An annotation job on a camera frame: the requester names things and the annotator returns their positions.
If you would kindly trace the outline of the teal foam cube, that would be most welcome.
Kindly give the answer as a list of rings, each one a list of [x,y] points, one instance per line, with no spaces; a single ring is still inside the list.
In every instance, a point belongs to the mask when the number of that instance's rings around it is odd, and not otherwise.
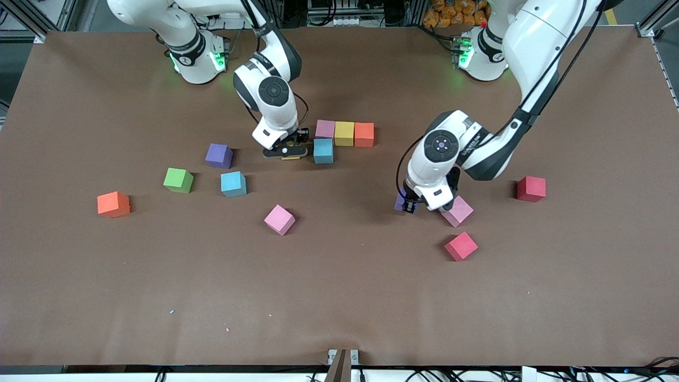
[[[332,164],[334,162],[332,138],[314,139],[313,158],[316,164]]]
[[[220,175],[220,191],[226,197],[245,196],[247,180],[240,171],[225,172]]]

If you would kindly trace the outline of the red foam cube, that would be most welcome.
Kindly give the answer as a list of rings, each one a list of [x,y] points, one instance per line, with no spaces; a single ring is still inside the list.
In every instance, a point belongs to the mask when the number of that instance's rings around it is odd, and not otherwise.
[[[451,241],[447,242],[444,249],[456,262],[464,261],[470,254],[478,249],[478,245],[467,232],[461,232]]]
[[[546,179],[526,176],[517,183],[516,199],[537,203],[546,197]]]

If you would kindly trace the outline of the brown table mat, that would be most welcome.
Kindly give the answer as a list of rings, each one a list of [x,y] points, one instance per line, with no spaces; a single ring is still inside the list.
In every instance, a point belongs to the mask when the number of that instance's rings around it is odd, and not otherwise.
[[[679,112],[649,39],[597,29],[502,176],[461,177],[474,211],[454,228],[394,209],[397,163],[441,112],[499,129],[519,104],[511,73],[472,81],[414,29],[285,35],[306,126],[374,123],[375,146],[329,166],[265,159],[232,74],[187,84],[150,32],[32,47],[0,131],[0,364],[679,356]],[[211,143],[230,169],[206,163]],[[193,174],[190,193],[163,186],[170,167]],[[245,196],[220,191],[234,171]],[[526,176],[544,199],[516,199]],[[131,213],[99,215],[116,191]],[[276,205],[295,217],[284,236],[264,222]],[[461,232],[478,249],[456,262],[444,246]]]

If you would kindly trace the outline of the green foam cube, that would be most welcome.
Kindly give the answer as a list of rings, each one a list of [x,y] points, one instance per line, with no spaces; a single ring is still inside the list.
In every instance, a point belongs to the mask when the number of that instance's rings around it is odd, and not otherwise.
[[[191,172],[186,169],[170,167],[163,179],[163,186],[173,193],[188,194],[191,192],[193,182],[194,176]]]

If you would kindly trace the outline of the small green-lit electronics box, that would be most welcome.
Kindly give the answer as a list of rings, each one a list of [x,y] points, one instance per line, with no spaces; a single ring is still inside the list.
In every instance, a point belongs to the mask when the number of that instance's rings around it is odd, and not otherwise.
[[[452,62],[454,67],[466,70],[474,54],[472,31],[463,32],[460,36],[451,37]]]

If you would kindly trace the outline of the metal clamp bracket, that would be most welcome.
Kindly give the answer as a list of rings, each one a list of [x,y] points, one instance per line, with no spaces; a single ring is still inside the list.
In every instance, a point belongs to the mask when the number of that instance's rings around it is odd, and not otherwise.
[[[324,382],[351,382],[351,370],[359,366],[359,350],[329,350],[329,370]]]

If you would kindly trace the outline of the aluminium frame profile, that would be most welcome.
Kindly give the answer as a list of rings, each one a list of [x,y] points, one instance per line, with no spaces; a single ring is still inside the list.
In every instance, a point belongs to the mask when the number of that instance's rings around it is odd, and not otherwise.
[[[0,0],[0,43],[42,44],[66,31],[80,0]]]
[[[655,37],[655,31],[662,30],[660,22],[667,17],[672,10],[679,7],[679,0],[660,0],[640,22],[636,22],[635,30],[638,37]]]

